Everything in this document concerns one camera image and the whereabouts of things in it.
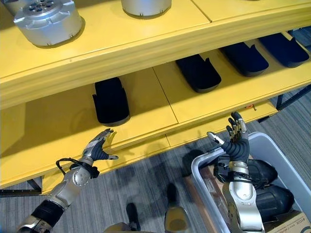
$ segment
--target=black glove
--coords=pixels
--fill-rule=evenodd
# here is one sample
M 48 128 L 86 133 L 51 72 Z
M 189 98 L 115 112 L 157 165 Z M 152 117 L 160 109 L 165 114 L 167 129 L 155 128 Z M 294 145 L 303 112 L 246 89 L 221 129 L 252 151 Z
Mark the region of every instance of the black glove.
M 232 127 L 227 126 L 230 134 L 230 142 L 223 141 L 213 132 L 208 132 L 207 135 L 214 142 L 220 144 L 221 148 L 230 156 L 230 161 L 241 161 L 247 163 L 249 156 L 249 142 L 246 124 L 238 112 L 231 114 L 229 123 Z

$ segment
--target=yellow shelf board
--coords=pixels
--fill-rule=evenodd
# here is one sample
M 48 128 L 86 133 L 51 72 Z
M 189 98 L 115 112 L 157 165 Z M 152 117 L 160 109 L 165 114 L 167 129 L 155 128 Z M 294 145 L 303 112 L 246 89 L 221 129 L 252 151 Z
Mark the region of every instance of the yellow shelf board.
M 192 0 L 212 21 L 224 20 L 251 14 L 269 14 L 269 11 L 281 11 L 282 8 L 300 7 L 311 0 Z
M 96 166 L 100 173 L 103 174 L 158 154 L 169 147 L 170 146 L 166 136 L 162 136 L 118 151 L 118 160 L 96 161 L 94 166 Z M 63 177 L 64 176 L 60 170 L 45 174 L 42 179 L 42 194 L 49 193 L 58 183 L 62 181 Z
M 242 115 L 245 122 L 250 122 L 277 113 L 276 108 L 270 103 L 270 101 L 255 104 L 255 108 L 256 111 L 254 108 L 243 108 L 239 110 L 239 113 Z M 231 117 L 230 114 L 227 114 L 195 126 L 187 127 L 186 129 L 175 131 L 174 133 L 167 133 L 166 137 L 171 147 L 180 146 L 199 138 L 206 137 L 207 132 L 218 133 L 226 130 L 226 125 L 230 125 L 228 122 L 229 117 Z
M 178 123 L 211 119 L 311 83 L 311 59 L 299 67 L 286 68 L 258 40 L 246 43 L 256 45 L 269 68 L 259 76 L 248 78 L 241 75 L 219 50 L 202 53 L 204 59 L 210 58 L 222 78 L 219 86 L 209 93 L 194 92 L 175 62 L 154 67 Z
M 1 109 L 228 44 L 311 25 L 311 3 L 209 23 L 191 0 L 173 0 L 165 15 L 150 20 L 130 18 L 122 11 L 120 0 L 88 2 L 76 1 L 86 20 L 84 33 L 54 49 L 30 44 L 13 26 L 12 17 L 0 8 Z
M 126 144 L 129 139 L 177 123 L 152 68 L 121 76 L 120 80 L 127 93 L 131 119 L 113 127 L 115 133 L 105 147 Z M 91 84 L 28 102 L 20 116 L 12 114 L 16 113 L 11 110 L 15 107 L 2 110 L 1 114 L 8 116 L 1 119 L 6 126 L 1 138 L 15 135 L 12 130 L 16 128 L 16 119 L 25 120 L 16 129 L 24 129 L 23 137 L 2 151 L 2 187 L 57 169 L 55 161 L 60 158 L 79 157 L 86 144 L 107 128 L 97 121 L 94 93 Z

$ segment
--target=robot finger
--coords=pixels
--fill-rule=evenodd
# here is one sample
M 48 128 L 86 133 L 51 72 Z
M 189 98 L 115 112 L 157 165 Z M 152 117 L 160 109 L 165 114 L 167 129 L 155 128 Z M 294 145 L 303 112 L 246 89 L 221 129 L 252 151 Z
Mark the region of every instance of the robot finger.
M 240 134 L 241 138 L 243 139 L 248 139 L 248 132 L 246 128 L 246 123 L 242 116 L 238 112 L 233 112 L 231 116 L 234 118 L 234 120 L 238 123 L 239 128 L 240 128 Z
M 234 132 L 233 132 L 232 128 L 227 125 L 226 129 L 228 130 L 228 132 L 230 134 L 230 140 L 232 140 L 234 137 Z
M 228 121 L 232 126 L 234 134 L 236 134 L 238 132 L 238 126 L 237 126 L 236 122 L 232 118 L 229 118 Z
M 212 139 L 214 142 L 216 142 L 217 144 L 221 146 L 225 143 L 225 141 L 223 141 L 219 136 L 217 136 L 213 132 L 208 132 L 207 135 L 210 139 Z

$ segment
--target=black foam insert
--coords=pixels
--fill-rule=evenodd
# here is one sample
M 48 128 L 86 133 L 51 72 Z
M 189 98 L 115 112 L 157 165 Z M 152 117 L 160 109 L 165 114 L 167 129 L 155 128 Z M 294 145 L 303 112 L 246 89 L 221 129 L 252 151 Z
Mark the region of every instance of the black foam insert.
M 309 59 L 295 38 L 288 40 L 282 33 L 261 37 L 259 41 L 285 67 L 295 68 Z
M 118 126 L 129 118 L 126 92 L 119 78 L 95 83 L 96 95 L 93 95 L 97 119 L 106 126 Z
M 250 48 L 244 43 L 237 43 L 221 48 L 231 64 L 244 76 L 253 77 L 269 67 L 268 62 L 258 52 L 255 45 Z
M 176 63 L 195 92 L 209 92 L 222 80 L 210 60 L 204 61 L 199 54 L 176 60 Z

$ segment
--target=robotic hand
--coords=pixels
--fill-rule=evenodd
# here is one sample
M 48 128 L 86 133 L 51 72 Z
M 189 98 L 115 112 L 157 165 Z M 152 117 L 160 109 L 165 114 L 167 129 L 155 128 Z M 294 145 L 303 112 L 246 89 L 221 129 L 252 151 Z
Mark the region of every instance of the robotic hand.
M 18 227 L 18 233 L 49 233 L 58 222 L 61 215 L 74 202 L 80 194 L 81 189 L 92 178 L 97 178 L 99 171 L 92 166 L 96 160 L 115 160 L 115 155 L 108 155 L 103 151 L 106 138 L 113 131 L 107 129 L 98 134 L 85 147 L 82 158 L 77 161 L 71 158 L 60 159 L 56 162 L 58 168 L 64 174 L 64 179 L 47 196 L 47 198 L 28 216 Z M 59 162 L 71 161 L 73 165 L 70 171 L 65 173 Z
M 223 186 L 228 205 L 230 229 L 234 233 L 263 233 L 264 227 L 256 206 L 256 191 L 248 174 L 249 142 L 246 124 L 237 112 L 231 114 L 227 126 L 230 142 L 223 141 L 212 132 L 207 135 L 230 156 L 230 181 Z

